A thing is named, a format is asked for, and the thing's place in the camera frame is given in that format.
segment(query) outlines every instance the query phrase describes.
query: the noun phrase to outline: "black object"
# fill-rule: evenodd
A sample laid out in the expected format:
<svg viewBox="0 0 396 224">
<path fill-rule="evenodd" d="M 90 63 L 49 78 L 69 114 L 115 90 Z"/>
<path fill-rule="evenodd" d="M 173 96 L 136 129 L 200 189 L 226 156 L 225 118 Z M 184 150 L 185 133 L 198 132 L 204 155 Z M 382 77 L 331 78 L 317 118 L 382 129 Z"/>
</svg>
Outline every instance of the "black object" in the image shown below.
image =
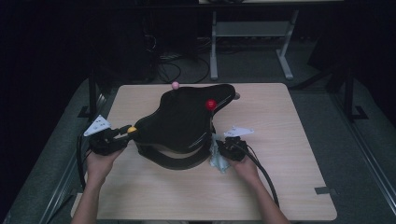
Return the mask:
<svg viewBox="0 0 396 224">
<path fill-rule="evenodd" d="M 90 149 L 99 155 L 107 156 L 115 151 L 126 148 L 136 132 L 127 133 L 132 125 L 126 125 L 120 129 L 106 129 L 95 133 L 90 138 Z"/>
<path fill-rule="evenodd" d="M 96 96 L 96 82 L 94 72 L 90 72 L 90 76 L 88 77 L 88 94 L 90 96 L 90 105 L 83 106 L 79 111 L 78 118 L 88 118 L 88 121 L 93 121 L 93 117 L 97 112 L 97 96 Z"/>
<path fill-rule="evenodd" d="M 142 118 L 134 126 L 134 138 L 140 155 L 162 167 L 184 170 L 194 167 L 210 155 L 212 117 L 235 97 L 235 89 L 229 84 L 193 88 L 181 87 L 163 94 L 160 107 Z M 217 102 L 214 111 L 205 108 L 208 99 Z M 177 159 L 161 153 L 193 154 Z"/>
<path fill-rule="evenodd" d="M 224 4 L 232 4 L 232 3 L 242 3 L 244 0 L 209 0 L 211 3 L 224 3 Z"/>
<path fill-rule="evenodd" d="M 219 146 L 220 155 L 232 161 L 241 161 L 248 153 L 246 141 L 241 137 L 226 137 L 225 142 L 216 141 Z"/>
</svg>

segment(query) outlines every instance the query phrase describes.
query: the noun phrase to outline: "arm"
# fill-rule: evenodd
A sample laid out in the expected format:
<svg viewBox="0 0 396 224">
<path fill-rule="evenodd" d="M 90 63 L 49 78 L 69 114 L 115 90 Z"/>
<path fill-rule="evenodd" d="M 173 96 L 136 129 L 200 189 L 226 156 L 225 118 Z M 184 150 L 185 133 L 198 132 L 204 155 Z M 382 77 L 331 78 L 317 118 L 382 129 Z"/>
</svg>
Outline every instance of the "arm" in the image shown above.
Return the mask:
<svg viewBox="0 0 396 224">
<path fill-rule="evenodd" d="M 289 223 L 260 180 L 254 162 L 246 156 L 241 161 L 229 161 L 229 163 L 256 196 L 262 221 L 267 224 Z"/>
<path fill-rule="evenodd" d="M 113 167 L 114 160 L 121 152 L 122 150 L 116 151 L 108 156 L 101 156 L 92 152 L 88 156 L 87 185 L 73 215 L 72 224 L 96 223 L 100 189 Z"/>
</svg>

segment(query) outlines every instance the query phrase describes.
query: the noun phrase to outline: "white tag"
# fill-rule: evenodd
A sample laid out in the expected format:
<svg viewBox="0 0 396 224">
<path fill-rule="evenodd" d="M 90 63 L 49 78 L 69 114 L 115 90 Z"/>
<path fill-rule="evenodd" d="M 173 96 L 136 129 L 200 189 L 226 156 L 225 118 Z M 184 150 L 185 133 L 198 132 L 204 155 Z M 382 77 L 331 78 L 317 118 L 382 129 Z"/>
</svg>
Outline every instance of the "white tag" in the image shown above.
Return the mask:
<svg viewBox="0 0 396 224">
<path fill-rule="evenodd" d="M 98 118 L 87 129 L 87 131 L 85 131 L 84 136 L 90 136 L 91 134 L 99 133 L 109 127 L 111 127 L 111 124 L 101 115 L 99 115 Z"/>
<path fill-rule="evenodd" d="M 244 134 L 254 133 L 253 129 L 239 128 L 233 126 L 230 131 L 224 133 L 226 137 L 236 137 Z"/>
</svg>

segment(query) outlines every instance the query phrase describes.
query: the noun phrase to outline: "red ball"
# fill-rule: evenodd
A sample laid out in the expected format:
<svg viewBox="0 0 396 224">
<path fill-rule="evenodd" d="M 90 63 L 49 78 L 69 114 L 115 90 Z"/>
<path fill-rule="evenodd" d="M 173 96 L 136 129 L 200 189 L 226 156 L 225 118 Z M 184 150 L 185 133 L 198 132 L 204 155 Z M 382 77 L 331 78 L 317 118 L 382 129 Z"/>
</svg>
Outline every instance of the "red ball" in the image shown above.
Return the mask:
<svg viewBox="0 0 396 224">
<path fill-rule="evenodd" d="M 206 109 L 207 109 L 207 110 L 210 110 L 210 111 L 215 110 L 217 105 L 218 105 L 218 104 L 217 104 L 216 101 L 213 100 L 213 99 L 208 99 L 208 100 L 206 101 L 206 104 L 205 104 Z"/>
</svg>

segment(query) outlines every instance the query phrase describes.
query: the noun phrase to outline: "gray carpet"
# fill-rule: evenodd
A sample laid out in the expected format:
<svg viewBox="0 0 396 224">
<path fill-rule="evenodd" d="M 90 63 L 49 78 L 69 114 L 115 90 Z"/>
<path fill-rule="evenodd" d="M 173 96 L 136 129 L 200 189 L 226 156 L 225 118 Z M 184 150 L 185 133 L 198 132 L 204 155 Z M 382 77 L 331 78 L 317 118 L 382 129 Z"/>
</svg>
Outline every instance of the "gray carpet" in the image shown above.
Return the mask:
<svg viewBox="0 0 396 224">
<path fill-rule="evenodd" d="M 287 59 L 295 75 L 287 81 L 276 59 L 274 44 L 245 48 L 234 54 L 219 54 L 219 80 L 209 77 L 204 83 L 240 82 L 283 82 L 288 86 L 312 77 L 318 71 L 306 64 L 314 43 L 293 42 Z M 201 55 L 208 62 L 208 53 Z M 174 61 L 182 70 L 180 83 L 192 83 L 206 74 L 206 65 L 188 59 Z M 166 67 L 168 76 L 175 76 L 172 66 Z M 332 189 L 332 199 L 338 217 L 331 223 L 396 223 L 382 192 L 375 183 L 363 159 L 358 144 L 337 110 L 331 96 L 324 90 L 327 79 L 322 79 L 303 91 L 291 91 L 292 100 L 300 116 L 309 143 L 317 158 L 318 166 L 326 185 Z M 158 78 L 152 83 L 162 83 Z M 368 91 L 356 82 L 355 102 L 363 107 L 370 119 L 358 120 L 365 140 L 373 148 L 374 154 L 389 180 L 396 185 L 395 129 L 382 115 Z M 106 116 L 117 93 L 117 88 L 106 96 L 106 104 L 101 114 Z M 86 119 L 78 119 L 79 110 L 88 105 L 87 82 L 81 84 L 71 99 L 69 106 L 52 137 L 48 141 L 34 170 L 26 181 L 10 211 L 8 223 L 40 223 L 47 210 L 52 195 L 60 194 L 64 200 L 73 189 L 80 190 L 78 173 L 75 169 L 63 192 L 58 192 L 68 163 L 74 159 L 77 136 L 87 125 Z M 69 223 L 70 210 L 74 198 L 55 216 L 52 223 Z M 99 223 L 130 223 L 127 221 L 102 220 Z"/>
</svg>

